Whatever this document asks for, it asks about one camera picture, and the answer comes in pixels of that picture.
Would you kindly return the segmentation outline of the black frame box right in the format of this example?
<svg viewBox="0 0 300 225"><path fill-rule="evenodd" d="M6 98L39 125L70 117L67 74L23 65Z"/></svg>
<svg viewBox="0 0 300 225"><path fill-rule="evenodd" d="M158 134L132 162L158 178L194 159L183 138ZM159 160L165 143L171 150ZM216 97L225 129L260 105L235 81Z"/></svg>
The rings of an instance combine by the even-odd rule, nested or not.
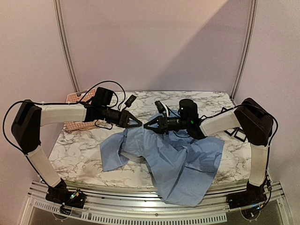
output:
<svg viewBox="0 0 300 225"><path fill-rule="evenodd" d="M233 137L243 143L246 141L246 135L245 135L244 131L240 130L240 129L235 132Z"/></svg>

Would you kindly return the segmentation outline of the right aluminium post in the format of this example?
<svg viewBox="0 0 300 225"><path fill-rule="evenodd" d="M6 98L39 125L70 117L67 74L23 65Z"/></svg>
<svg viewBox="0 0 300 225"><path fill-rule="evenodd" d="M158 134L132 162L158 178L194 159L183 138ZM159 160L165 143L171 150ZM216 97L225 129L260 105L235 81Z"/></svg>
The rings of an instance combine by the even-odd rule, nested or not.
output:
<svg viewBox="0 0 300 225"><path fill-rule="evenodd" d="M237 75L231 90L230 94L230 99L234 102L237 96L237 92L239 90L240 82L242 80L242 75L243 71L246 65L247 57L248 57L248 52L250 49L250 44L251 44L251 39L253 35L253 30L254 30L254 24L255 24L255 17L256 17L256 10L257 10L257 0L252 0L250 4L250 10L249 10L249 15L248 15L248 22L247 22L247 29L246 29L246 34L245 34L245 39L244 39L244 44L242 48L242 55L240 58L239 66L238 66L238 71Z"/></svg>

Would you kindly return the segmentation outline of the aluminium front rail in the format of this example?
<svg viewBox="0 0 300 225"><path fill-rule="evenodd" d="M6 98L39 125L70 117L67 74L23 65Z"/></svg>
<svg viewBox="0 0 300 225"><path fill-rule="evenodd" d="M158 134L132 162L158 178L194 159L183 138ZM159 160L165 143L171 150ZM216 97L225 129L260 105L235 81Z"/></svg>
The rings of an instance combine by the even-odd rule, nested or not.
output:
<svg viewBox="0 0 300 225"><path fill-rule="evenodd" d="M60 213L60 206L45 199L47 187L32 182L20 223L22 225L292 225L285 194L279 182L272 184L267 206L230 208L228 194L246 189L245 182L214 185L195 207L167 204L154 188L105 187L68 183L87 196L83 209Z"/></svg>

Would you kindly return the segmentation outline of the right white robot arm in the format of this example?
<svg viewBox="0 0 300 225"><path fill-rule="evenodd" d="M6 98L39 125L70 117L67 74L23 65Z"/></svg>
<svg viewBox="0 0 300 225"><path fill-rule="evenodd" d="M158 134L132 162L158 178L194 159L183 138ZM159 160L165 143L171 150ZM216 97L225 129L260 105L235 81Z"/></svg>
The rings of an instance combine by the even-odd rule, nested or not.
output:
<svg viewBox="0 0 300 225"><path fill-rule="evenodd" d="M251 148L248 182L252 185L243 193L242 200L246 204L253 204L260 198L261 192L258 187L267 178L270 144L278 130L278 122L273 115L252 98L247 98L237 106L208 117L200 117L197 104L187 98L179 101L179 115L174 117L167 116L169 109L160 101L155 102L155 105L160 115L143 127L158 134L186 130L190 137L201 140L222 131L241 128Z"/></svg>

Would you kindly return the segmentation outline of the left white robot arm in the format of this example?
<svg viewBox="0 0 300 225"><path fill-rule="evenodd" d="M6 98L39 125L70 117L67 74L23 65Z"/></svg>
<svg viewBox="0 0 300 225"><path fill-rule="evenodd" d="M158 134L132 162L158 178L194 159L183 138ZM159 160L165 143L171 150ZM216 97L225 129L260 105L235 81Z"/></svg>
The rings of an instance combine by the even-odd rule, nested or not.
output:
<svg viewBox="0 0 300 225"><path fill-rule="evenodd" d="M51 165L41 146L41 127L95 120L102 120L120 128L142 126L142 122L126 109L115 110L111 105L115 92L100 85L100 82L94 85L96 93L87 101L82 98L74 103L38 103L29 99L18 101L21 106L11 126L11 133L17 143L9 141L9 144L22 152L42 181L52 188L51 195L59 203L66 203L70 194L63 188L64 181Z"/></svg>

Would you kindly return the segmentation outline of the blue shirt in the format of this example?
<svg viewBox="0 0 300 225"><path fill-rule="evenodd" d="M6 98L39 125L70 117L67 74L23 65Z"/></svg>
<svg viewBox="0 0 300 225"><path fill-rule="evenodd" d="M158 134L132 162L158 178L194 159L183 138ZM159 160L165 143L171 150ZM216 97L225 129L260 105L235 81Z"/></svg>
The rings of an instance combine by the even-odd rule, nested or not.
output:
<svg viewBox="0 0 300 225"><path fill-rule="evenodd" d="M224 141L209 136L202 140L159 135L144 127L127 128L100 144L103 171L125 166L122 153L143 157L153 175L158 194L171 204L194 207L211 186L220 166Z"/></svg>

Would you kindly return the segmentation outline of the aluminium post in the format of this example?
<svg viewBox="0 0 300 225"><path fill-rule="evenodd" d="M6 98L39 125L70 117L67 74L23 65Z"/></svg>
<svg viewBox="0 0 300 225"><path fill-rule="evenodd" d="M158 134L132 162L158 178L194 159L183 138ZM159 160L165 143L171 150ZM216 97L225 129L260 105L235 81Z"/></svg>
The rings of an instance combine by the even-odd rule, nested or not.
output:
<svg viewBox="0 0 300 225"><path fill-rule="evenodd" d="M237 75L231 90L230 94L230 99L234 102L237 96L237 92L239 90L240 82L242 80L242 75L243 71L246 65L247 57L248 57L248 52L250 49L250 44L251 44L251 39L253 35L253 30L254 30L254 24L255 24L255 17L256 17L256 10L257 10L257 0L252 0L250 4L250 10L249 10L249 15L248 15L248 22L247 22L247 29L246 29L246 34L245 34L245 39L244 39L244 44L242 48L242 55L240 58L239 66L238 66L238 71Z"/></svg>
<svg viewBox="0 0 300 225"><path fill-rule="evenodd" d="M57 26L58 26L58 32L60 36L60 41L61 41L61 46L67 66L67 70L69 73L69 77L73 86L73 89L75 92L80 91L80 87L75 75L75 70L73 67L72 59L71 59L71 54L68 46L68 40L66 36L66 31L65 31L65 26L64 26L64 21L63 21L63 13L62 13L62 5L60 0L54 0L54 11L56 14L56 21L57 21Z"/></svg>

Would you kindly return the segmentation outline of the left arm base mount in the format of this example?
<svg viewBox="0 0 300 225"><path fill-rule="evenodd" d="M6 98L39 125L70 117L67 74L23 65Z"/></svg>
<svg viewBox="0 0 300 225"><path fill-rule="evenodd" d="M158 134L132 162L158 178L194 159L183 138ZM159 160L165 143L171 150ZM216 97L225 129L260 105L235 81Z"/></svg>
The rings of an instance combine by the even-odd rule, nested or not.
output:
<svg viewBox="0 0 300 225"><path fill-rule="evenodd" d="M86 194L80 189L77 189L76 191L68 190L66 183L61 179L56 186L48 187L45 199L53 203L83 209Z"/></svg>

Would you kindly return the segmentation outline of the left aluminium post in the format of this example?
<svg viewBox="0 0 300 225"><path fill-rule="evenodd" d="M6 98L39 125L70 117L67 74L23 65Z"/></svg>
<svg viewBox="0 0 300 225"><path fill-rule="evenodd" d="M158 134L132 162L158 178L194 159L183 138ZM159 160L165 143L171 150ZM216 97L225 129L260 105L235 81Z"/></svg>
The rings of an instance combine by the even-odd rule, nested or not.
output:
<svg viewBox="0 0 300 225"><path fill-rule="evenodd" d="M80 91L80 87L75 75L75 70L73 67L72 59L71 59L71 54L68 46L68 40L66 36L66 31L65 31L65 26L64 26L64 21L63 21L63 13L62 13L62 5L60 0L54 0L54 11L56 14L56 21L57 21L57 26L58 26L58 32L60 36L60 41L61 41L61 46L67 66L67 70L69 73L69 77L73 86L73 89L75 92Z"/></svg>

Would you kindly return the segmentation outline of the pink plastic basket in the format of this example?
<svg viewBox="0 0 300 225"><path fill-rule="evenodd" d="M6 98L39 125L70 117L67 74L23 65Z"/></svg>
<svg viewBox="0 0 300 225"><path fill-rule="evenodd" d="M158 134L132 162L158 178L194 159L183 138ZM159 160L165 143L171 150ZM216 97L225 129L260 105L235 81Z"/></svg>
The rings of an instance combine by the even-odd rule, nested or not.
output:
<svg viewBox="0 0 300 225"><path fill-rule="evenodd" d="M96 89L92 89L86 94L86 91L71 93L67 96L66 103L77 103L81 98L86 102L96 93ZM79 129L93 129L95 128L95 120L91 122L84 122L86 113L84 112L83 105L76 104L72 106L72 109L75 109L75 112L71 113L71 116L67 118L65 122L66 128L68 131L75 131Z"/></svg>

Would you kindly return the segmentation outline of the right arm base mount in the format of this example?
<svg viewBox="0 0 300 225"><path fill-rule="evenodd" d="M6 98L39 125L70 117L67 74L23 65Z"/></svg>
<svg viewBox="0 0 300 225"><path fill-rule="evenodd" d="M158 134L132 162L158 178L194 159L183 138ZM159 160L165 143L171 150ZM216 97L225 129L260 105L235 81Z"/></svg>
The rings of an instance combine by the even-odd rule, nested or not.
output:
<svg viewBox="0 0 300 225"><path fill-rule="evenodd" d="M252 185L248 181L245 191L228 194L226 196L226 202L229 204L230 209L262 203L262 205L257 208L258 210L261 210L269 203L271 192L272 186L268 181L260 186Z"/></svg>

